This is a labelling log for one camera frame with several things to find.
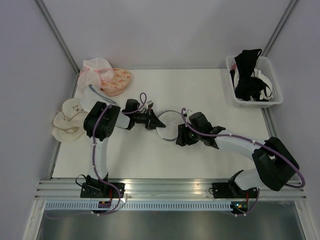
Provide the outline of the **white mesh bag blue zipper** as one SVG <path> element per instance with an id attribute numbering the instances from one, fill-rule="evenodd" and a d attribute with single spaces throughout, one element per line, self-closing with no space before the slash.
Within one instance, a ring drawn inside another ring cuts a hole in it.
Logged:
<path id="1" fill-rule="evenodd" d="M 158 136 L 168 142 L 176 141 L 179 134 L 178 126 L 184 123 L 181 113 L 175 110 L 165 110 L 157 117 L 165 125 L 165 127 L 156 128 Z"/>

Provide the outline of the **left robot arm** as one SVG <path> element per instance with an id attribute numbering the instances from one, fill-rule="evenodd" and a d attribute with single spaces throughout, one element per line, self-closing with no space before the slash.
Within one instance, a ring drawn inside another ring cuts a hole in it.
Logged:
<path id="1" fill-rule="evenodd" d="M 135 99 L 128 99 L 125 109 L 121 111 L 117 105 L 107 105 L 98 101 L 85 118 L 83 127 L 92 141 L 92 165 L 85 179 L 92 193 L 98 198 L 104 198 L 109 193 L 109 185 L 105 183 L 109 174 L 107 148 L 114 128 L 131 130 L 135 124 L 143 124 L 147 130 L 166 127 L 155 115 L 152 106 L 150 103 L 146 111 L 141 112 L 142 105 Z"/>

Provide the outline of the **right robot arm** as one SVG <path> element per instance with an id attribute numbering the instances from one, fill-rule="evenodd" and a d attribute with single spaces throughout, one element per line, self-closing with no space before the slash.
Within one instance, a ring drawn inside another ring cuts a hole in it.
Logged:
<path id="1" fill-rule="evenodd" d="M 202 142 L 207 147 L 253 161 L 253 169 L 241 169 L 227 181 L 231 196 L 239 198 L 247 190 L 263 186 L 276 192 L 284 186 L 294 189 L 305 186 L 299 164 L 279 138 L 263 140 L 238 135 L 225 127 L 212 126 L 202 112 L 187 116 L 184 111 L 182 119 L 184 123 L 177 127 L 176 145 L 184 147 Z"/>

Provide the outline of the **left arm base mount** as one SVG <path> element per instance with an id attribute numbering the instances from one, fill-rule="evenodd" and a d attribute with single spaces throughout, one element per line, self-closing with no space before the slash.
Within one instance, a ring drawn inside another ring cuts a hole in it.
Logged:
<path id="1" fill-rule="evenodd" d="M 75 179 L 75 183 L 81 187 L 80 197 L 81 198 L 122 198 L 125 192 L 125 184 L 121 182 L 110 182 L 114 186 L 105 184 L 98 179 L 92 178 L 89 175 L 79 175 L 84 177 L 83 183 L 78 182 L 78 177 Z"/>

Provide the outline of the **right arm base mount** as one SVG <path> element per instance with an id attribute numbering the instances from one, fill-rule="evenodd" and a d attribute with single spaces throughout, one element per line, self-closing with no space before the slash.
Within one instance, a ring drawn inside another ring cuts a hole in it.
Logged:
<path id="1" fill-rule="evenodd" d="M 208 192 L 213 196 L 214 199 L 236 199 L 241 198 L 241 194 L 233 193 L 228 183 L 226 182 L 214 182 L 208 189 Z"/>

